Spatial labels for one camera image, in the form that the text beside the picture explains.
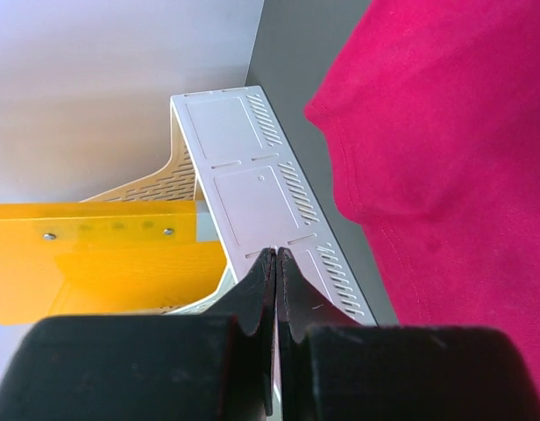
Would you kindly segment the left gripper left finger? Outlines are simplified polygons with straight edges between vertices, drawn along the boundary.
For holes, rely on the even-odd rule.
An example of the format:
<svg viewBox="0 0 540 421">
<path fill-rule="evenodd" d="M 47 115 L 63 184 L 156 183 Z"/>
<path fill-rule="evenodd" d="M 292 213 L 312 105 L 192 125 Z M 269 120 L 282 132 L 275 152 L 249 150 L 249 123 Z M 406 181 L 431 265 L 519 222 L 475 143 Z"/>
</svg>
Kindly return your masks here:
<svg viewBox="0 0 540 421">
<path fill-rule="evenodd" d="M 0 420 L 263 420 L 276 254 L 194 315 L 46 318 L 0 384 Z"/>
</svg>

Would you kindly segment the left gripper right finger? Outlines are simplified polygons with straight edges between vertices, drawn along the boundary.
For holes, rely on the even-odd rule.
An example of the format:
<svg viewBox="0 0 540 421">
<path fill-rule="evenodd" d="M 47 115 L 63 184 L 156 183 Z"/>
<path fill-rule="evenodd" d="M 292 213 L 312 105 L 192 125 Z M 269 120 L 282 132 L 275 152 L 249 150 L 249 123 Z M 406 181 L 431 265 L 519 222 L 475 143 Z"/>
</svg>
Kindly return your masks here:
<svg viewBox="0 0 540 421">
<path fill-rule="evenodd" d="M 286 420 L 540 420 L 540 396 L 502 332 L 363 326 L 276 258 Z"/>
</svg>

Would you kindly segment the red t shirt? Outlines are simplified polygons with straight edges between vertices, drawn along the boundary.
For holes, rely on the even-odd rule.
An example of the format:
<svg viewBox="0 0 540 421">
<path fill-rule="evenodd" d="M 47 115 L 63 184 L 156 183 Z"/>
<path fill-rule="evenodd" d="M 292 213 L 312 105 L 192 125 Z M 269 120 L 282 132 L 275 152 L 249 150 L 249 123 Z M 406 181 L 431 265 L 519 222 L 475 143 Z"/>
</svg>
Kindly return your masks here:
<svg viewBox="0 0 540 421">
<path fill-rule="evenodd" d="M 306 118 L 404 325 L 488 325 L 540 395 L 540 1 L 373 1 Z"/>
</svg>

